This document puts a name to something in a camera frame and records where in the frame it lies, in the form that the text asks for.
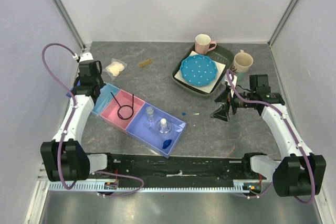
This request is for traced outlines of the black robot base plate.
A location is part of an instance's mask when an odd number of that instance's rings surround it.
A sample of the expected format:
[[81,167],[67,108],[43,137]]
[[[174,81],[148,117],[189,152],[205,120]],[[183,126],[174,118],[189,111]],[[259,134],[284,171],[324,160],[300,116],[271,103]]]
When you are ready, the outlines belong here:
[[247,180],[262,187],[270,179],[249,168],[244,159],[170,157],[111,154],[106,174],[90,174],[87,180],[121,182],[122,186],[205,187],[229,186],[234,180]]

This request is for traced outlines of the small clear glass bottle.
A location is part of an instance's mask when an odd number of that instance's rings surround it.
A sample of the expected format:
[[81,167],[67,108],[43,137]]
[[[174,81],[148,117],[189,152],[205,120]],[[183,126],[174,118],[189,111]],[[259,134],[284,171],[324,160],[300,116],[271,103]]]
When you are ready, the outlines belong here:
[[145,109],[145,114],[149,122],[154,122],[155,121],[155,111],[154,107],[148,106]]

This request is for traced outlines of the round flask white stopper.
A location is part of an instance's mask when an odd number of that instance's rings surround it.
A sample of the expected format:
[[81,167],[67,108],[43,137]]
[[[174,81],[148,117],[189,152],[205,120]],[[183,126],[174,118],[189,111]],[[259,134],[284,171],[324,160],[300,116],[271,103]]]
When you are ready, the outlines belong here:
[[161,136],[168,136],[172,133],[173,125],[168,119],[161,118],[157,122],[155,130]]

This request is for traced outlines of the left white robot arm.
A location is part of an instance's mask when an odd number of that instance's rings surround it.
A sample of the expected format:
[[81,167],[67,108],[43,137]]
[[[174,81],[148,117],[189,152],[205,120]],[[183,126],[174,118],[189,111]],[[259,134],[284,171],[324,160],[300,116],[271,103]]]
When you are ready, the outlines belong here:
[[96,171],[103,178],[111,178],[115,173],[115,165],[108,161],[107,154],[88,155],[80,144],[88,116],[105,85],[101,73],[98,60],[79,63],[79,76],[70,93],[72,98],[64,121],[52,141],[41,145],[41,156],[51,182],[86,180]]

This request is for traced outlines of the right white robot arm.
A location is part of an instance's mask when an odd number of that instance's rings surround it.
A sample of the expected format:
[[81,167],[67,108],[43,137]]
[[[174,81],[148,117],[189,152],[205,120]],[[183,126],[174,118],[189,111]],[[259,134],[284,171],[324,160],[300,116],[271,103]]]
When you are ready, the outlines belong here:
[[238,109],[255,109],[270,128],[281,154],[281,161],[277,162],[264,153],[246,153],[240,166],[241,174],[248,179],[260,174],[271,180],[278,196],[293,196],[297,200],[310,196],[306,203],[311,203],[320,193],[326,160],[305,144],[281,94],[271,91],[266,74],[251,75],[250,89],[243,93],[236,90],[236,79],[233,72],[226,72],[226,88],[215,99],[220,107],[211,117],[227,122],[229,115],[236,114]]

